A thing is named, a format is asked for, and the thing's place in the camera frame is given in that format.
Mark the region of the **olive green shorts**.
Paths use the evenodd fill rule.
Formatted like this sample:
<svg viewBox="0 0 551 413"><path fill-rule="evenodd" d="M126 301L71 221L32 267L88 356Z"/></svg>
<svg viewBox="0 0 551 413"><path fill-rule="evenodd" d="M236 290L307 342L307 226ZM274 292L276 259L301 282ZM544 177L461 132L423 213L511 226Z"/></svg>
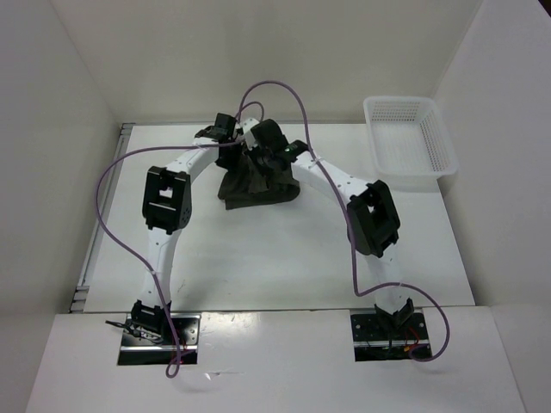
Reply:
<svg viewBox="0 0 551 413"><path fill-rule="evenodd" d="M226 171L218 191L226 210L290 202L300 194L290 167L258 152L226 150L215 164Z"/></svg>

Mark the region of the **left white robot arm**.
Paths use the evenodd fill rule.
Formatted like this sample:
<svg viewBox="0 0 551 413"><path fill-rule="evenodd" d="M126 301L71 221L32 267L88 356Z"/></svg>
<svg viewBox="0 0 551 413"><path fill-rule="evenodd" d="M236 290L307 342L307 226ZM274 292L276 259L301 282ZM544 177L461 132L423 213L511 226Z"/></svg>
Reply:
<svg viewBox="0 0 551 413"><path fill-rule="evenodd" d="M192 214L192 183L221 150L233 148L236 119L217 114L214 124L200 130L193 144L164 167L146 173L142 215L148 230L148 275L131 310L132 325L150 342L168 340L172 332L170 276L176 244Z"/></svg>

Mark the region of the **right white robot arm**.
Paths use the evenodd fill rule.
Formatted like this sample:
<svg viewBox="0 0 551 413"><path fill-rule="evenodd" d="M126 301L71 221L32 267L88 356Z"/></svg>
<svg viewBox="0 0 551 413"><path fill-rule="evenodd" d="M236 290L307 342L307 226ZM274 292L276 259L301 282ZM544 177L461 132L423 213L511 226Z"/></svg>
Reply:
<svg viewBox="0 0 551 413"><path fill-rule="evenodd" d="M246 155L264 176L289 177L336 202L350 242L354 294L374 293L379 332L387 338L400 336L414 307L412 299L398 291L401 273L395 246L400 219L388 185L344 172L313 155L306 142L288 142L272 119L249 118L240 128Z"/></svg>

